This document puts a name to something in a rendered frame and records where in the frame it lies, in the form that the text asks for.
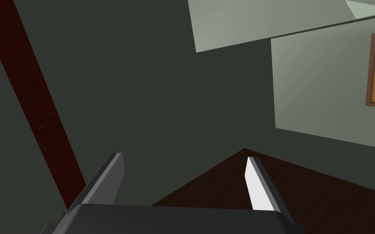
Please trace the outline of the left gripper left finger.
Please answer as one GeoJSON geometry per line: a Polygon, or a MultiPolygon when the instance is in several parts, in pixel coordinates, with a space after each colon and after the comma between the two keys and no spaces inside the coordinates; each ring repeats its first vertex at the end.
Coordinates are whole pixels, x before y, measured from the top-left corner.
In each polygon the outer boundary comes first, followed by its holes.
{"type": "Polygon", "coordinates": [[[74,200],[68,212],[79,204],[113,204],[124,174],[123,155],[112,153],[74,200]]]}

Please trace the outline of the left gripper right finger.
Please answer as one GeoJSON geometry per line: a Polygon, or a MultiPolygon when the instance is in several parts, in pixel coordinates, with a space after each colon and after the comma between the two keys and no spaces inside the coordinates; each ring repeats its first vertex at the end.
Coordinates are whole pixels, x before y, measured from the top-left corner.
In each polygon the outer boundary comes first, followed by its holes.
{"type": "Polygon", "coordinates": [[[294,223],[268,172],[257,157],[248,157],[244,173],[253,210],[276,211],[294,223]]]}

